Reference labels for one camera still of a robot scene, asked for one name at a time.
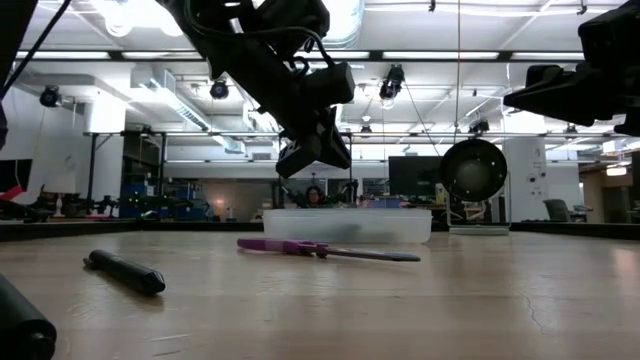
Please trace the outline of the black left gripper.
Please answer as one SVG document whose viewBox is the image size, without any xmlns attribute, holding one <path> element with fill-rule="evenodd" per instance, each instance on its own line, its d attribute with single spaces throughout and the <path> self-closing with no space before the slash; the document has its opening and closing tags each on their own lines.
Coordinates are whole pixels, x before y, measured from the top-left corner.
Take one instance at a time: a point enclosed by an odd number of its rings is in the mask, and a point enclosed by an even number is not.
<svg viewBox="0 0 640 360">
<path fill-rule="evenodd" d="M 336 127 L 335 107 L 312 106 L 301 92 L 303 78 L 312 73 L 298 69 L 304 60 L 283 60 L 266 49 L 243 49 L 234 55 L 234 80 L 276 120 L 291 138 L 279 153 L 276 172 L 289 178 L 318 160 L 348 169 L 351 156 Z"/>
</svg>

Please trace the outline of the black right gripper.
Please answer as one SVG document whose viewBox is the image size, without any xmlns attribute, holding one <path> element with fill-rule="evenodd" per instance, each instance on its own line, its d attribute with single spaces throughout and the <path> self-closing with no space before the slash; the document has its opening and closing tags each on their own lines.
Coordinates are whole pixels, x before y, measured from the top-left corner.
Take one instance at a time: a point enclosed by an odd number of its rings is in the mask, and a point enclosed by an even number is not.
<svg viewBox="0 0 640 360">
<path fill-rule="evenodd" d="M 640 59 L 598 60 L 597 98 L 590 72 L 565 71 L 558 65 L 532 65 L 525 87 L 503 98 L 509 107 L 566 122 L 591 126 L 624 115 L 614 131 L 640 137 Z"/>
</svg>

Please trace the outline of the clear plastic supply box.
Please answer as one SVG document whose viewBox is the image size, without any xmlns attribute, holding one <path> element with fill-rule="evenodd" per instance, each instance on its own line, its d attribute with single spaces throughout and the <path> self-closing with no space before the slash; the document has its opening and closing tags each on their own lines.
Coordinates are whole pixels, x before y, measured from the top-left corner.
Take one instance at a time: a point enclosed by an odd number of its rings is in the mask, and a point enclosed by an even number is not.
<svg viewBox="0 0 640 360">
<path fill-rule="evenodd" d="M 432 228 L 429 210 L 317 208 L 267 210 L 267 237 L 324 243 L 423 243 Z"/>
</svg>

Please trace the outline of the purple pen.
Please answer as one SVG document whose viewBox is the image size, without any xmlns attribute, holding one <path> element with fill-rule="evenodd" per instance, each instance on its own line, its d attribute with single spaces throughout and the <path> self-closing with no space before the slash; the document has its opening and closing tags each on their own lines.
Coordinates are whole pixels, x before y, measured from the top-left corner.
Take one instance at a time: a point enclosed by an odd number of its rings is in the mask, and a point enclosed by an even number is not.
<svg viewBox="0 0 640 360">
<path fill-rule="evenodd" d="M 274 239 L 274 238 L 239 238 L 237 245 L 241 249 L 283 253 L 287 255 L 327 258 L 328 256 L 361 258 L 392 262 L 420 262 L 421 258 L 414 254 L 398 252 L 381 252 L 339 248 L 324 243 L 307 240 Z"/>
</svg>

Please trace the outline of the short black marker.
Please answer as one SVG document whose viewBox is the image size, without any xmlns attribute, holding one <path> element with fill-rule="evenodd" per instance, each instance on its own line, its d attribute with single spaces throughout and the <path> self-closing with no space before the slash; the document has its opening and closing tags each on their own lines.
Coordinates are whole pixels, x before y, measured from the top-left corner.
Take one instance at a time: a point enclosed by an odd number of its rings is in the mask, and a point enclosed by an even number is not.
<svg viewBox="0 0 640 360">
<path fill-rule="evenodd" d="M 83 263 L 86 268 L 101 271 L 145 296 L 155 296 L 166 289 L 164 277 L 159 271 L 105 250 L 93 250 L 83 259 Z"/>
</svg>

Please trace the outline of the thick black marker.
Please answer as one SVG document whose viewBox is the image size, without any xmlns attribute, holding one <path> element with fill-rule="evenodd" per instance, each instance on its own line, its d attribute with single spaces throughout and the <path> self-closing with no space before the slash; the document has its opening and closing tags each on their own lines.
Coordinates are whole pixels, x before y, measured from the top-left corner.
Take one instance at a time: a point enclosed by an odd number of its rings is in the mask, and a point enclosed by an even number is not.
<svg viewBox="0 0 640 360">
<path fill-rule="evenodd" d="M 0 274 L 0 360 L 51 360 L 55 326 Z"/>
</svg>

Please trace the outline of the black monitor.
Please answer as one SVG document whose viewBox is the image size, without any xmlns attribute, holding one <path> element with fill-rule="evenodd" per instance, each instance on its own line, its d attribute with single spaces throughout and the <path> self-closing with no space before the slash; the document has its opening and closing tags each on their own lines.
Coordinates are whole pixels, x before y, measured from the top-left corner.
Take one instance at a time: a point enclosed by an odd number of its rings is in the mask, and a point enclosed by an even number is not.
<svg viewBox="0 0 640 360">
<path fill-rule="evenodd" d="M 390 157 L 389 190 L 391 195 L 434 196 L 440 183 L 441 158 L 435 156 Z"/>
</svg>

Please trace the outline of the grey office chair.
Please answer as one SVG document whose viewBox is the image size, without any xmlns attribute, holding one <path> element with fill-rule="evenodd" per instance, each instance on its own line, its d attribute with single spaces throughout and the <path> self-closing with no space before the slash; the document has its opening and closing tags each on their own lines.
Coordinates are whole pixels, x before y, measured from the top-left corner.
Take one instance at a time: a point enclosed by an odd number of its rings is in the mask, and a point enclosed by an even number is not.
<svg viewBox="0 0 640 360">
<path fill-rule="evenodd" d="M 543 201 L 549 220 L 552 222 L 571 222 L 571 212 L 562 199 L 548 199 Z"/>
</svg>

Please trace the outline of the dark flat screen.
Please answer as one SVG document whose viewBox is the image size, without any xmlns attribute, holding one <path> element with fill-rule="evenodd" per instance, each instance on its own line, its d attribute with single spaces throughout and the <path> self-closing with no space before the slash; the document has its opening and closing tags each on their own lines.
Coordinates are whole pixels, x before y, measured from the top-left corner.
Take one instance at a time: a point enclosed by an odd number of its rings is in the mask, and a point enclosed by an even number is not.
<svg viewBox="0 0 640 360">
<path fill-rule="evenodd" d="M 27 190 L 32 164 L 32 159 L 0 160 L 0 193 L 17 186 Z"/>
</svg>

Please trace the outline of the black overhead frame beam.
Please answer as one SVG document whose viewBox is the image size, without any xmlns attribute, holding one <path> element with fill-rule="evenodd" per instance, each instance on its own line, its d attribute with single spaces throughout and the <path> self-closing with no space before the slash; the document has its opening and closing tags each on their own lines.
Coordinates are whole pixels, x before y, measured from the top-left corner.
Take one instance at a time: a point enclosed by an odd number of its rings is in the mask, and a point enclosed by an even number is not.
<svg viewBox="0 0 640 360">
<path fill-rule="evenodd" d="M 352 51 L 335 50 L 327 54 L 335 61 L 356 62 L 470 62 L 470 63 L 578 63 L 584 60 L 581 52 L 543 51 Z M 80 61 L 80 62 L 198 62 L 204 58 L 196 51 L 37 51 L 34 61 Z"/>
</svg>

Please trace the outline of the silver ceiling air duct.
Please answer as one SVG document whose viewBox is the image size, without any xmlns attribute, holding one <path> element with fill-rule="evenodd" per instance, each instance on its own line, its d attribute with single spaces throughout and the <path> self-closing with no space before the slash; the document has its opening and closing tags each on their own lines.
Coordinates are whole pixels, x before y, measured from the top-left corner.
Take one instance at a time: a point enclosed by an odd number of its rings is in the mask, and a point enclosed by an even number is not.
<svg viewBox="0 0 640 360">
<path fill-rule="evenodd" d="M 330 29 L 323 44 L 346 49 L 359 39 L 365 11 L 365 0 L 322 0 L 330 14 Z"/>
</svg>

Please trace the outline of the black table edge rail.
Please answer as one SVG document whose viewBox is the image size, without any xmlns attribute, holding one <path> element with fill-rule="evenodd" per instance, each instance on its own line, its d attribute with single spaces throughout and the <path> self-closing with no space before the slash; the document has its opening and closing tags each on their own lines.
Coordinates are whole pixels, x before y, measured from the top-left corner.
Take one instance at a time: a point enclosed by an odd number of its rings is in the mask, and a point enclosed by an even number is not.
<svg viewBox="0 0 640 360">
<path fill-rule="evenodd" d="M 560 222 L 516 222 L 514 232 L 585 236 L 640 241 L 640 224 L 587 224 Z M 260 232 L 261 223 L 160 222 L 118 220 L 97 222 L 48 222 L 10 224 L 0 222 L 0 242 L 135 231 Z"/>
</svg>

